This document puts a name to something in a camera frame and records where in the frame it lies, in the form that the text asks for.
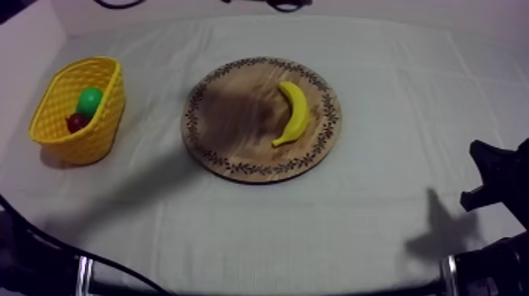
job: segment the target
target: green fruit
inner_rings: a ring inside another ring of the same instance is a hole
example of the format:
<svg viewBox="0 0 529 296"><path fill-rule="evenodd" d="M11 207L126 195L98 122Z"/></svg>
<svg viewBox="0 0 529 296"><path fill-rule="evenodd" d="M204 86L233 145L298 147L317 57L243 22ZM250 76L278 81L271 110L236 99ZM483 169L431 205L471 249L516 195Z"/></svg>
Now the green fruit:
<svg viewBox="0 0 529 296"><path fill-rule="evenodd" d="M103 93L96 87L88 87L83 90L77 102L77 113L82 113L86 117L92 118L98 110L99 103L103 98Z"/></svg>

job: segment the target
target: round wooden board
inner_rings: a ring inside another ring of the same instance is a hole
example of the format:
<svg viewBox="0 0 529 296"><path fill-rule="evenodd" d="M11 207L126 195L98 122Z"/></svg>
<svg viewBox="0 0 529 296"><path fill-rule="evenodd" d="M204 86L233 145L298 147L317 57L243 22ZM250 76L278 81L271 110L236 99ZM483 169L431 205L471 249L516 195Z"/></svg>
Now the round wooden board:
<svg viewBox="0 0 529 296"><path fill-rule="evenodd" d="M273 148L290 119L280 81L303 90L310 118L300 139ZM341 120L335 92L315 72L293 61L253 57L224 65L198 83L180 128L187 149L206 168L239 182L269 183L298 176L324 159Z"/></svg>

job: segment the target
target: white cloth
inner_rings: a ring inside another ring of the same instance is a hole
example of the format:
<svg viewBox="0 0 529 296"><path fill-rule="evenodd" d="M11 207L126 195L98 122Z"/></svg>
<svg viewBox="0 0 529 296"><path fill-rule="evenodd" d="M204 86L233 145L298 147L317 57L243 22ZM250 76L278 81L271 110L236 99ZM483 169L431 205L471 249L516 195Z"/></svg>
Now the white cloth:
<svg viewBox="0 0 529 296"><path fill-rule="evenodd" d="M79 168L42 154L27 133L37 94L3 157L0 192L59 238L168 289L391 287L433 279L441 257L522 230L503 205L464 213L459 193L480 185L472 140L515 149L528 136L529 51L375 20L184 20L70 39L40 91L59 68L91 55L123 63L127 105L112 152ZM318 72L343 115L320 165L269 186L210 174L179 131L191 88L254 56ZM101 265L96 277L137 285Z"/></svg>

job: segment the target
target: red ball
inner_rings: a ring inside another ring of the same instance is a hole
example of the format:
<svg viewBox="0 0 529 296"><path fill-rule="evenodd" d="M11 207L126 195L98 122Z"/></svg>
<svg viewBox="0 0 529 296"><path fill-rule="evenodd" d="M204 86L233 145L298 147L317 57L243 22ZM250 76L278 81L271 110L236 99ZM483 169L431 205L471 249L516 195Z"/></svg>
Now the red ball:
<svg viewBox="0 0 529 296"><path fill-rule="evenodd" d="M90 118L85 117L81 113L73 113L70 118L66 118L66 125L71 133L74 133L90 123Z"/></svg>

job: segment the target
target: yellow banana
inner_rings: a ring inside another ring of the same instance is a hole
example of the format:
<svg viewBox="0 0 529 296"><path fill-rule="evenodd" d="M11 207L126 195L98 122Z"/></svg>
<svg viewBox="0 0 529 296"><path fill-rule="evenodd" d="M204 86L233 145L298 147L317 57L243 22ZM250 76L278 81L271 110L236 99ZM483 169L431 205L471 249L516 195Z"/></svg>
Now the yellow banana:
<svg viewBox="0 0 529 296"><path fill-rule="evenodd" d="M292 105L292 116L281 137L272 141L274 147L299 139L309 123L309 106L301 88L292 82L283 81L279 83L279 89Z"/></svg>

